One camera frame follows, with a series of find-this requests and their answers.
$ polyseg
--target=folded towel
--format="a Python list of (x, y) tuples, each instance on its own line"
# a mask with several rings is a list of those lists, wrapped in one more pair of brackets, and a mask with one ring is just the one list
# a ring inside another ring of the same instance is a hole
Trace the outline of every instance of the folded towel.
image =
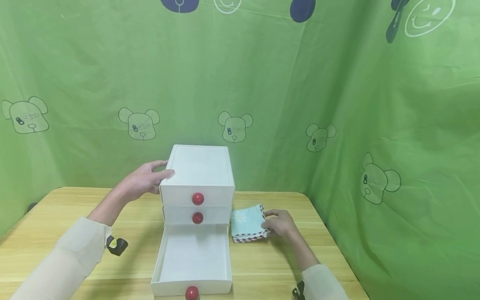
[(264, 222), (264, 206), (261, 204), (234, 210), (231, 218), (233, 242), (245, 243), (266, 238), (270, 231), (262, 228)]

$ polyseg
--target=person's left hand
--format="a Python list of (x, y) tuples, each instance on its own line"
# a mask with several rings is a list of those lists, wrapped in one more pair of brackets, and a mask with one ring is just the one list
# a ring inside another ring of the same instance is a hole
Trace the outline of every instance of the person's left hand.
[(131, 202), (140, 198), (146, 192), (159, 194), (158, 186), (165, 178), (175, 175), (174, 170), (163, 170), (154, 172), (156, 168), (167, 165), (166, 160), (156, 160), (141, 165), (137, 170), (125, 177), (112, 192), (117, 194), (126, 202)]

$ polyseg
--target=wooden table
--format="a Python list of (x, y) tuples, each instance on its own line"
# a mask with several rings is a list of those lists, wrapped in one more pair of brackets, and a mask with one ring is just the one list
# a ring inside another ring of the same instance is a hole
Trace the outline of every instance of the wooden table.
[[(0, 299), (9, 299), (25, 278), (51, 251), (62, 234), (86, 216), (109, 189), (61, 188), (48, 194), (0, 240)], [(264, 204), (290, 211), (300, 232), (319, 258), (341, 282), (351, 300), (367, 300), (365, 292), (335, 245), (307, 197), (300, 193), (238, 192), (234, 209)], [(117, 257), (108, 251), (73, 299), (153, 300), (150, 289), (162, 238), (161, 202), (145, 195), (130, 203), (113, 226), (113, 235), (129, 247)], [(230, 240), (233, 289), (227, 295), (206, 295), (203, 300), (292, 299), (301, 272), (289, 247), (279, 238), (247, 244)], [(162, 299), (185, 299), (164, 297)]]

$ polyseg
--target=white drawer unit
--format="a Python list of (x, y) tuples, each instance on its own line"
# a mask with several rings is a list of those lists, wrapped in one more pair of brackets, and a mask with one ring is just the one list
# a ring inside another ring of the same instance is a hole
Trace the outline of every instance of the white drawer unit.
[(228, 148), (175, 145), (167, 168), (175, 175), (160, 183), (165, 227), (153, 294), (229, 293), (228, 227), (235, 183)]
[(167, 168), (175, 176), (160, 183), (163, 205), (232, 205), (235, 182), (227, 147), (175, 145)]

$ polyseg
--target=beige sleeve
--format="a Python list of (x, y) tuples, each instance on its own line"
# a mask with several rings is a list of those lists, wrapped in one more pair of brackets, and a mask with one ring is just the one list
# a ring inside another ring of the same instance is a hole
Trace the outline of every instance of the beige sleeve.
[(100, 262), (110, 235), (110, 227), (80, 218), (11, 300), (70, 299)]
[(302, 273), (305, 300), (348, 300), (340, 282), (324, 264), (316, 264)]

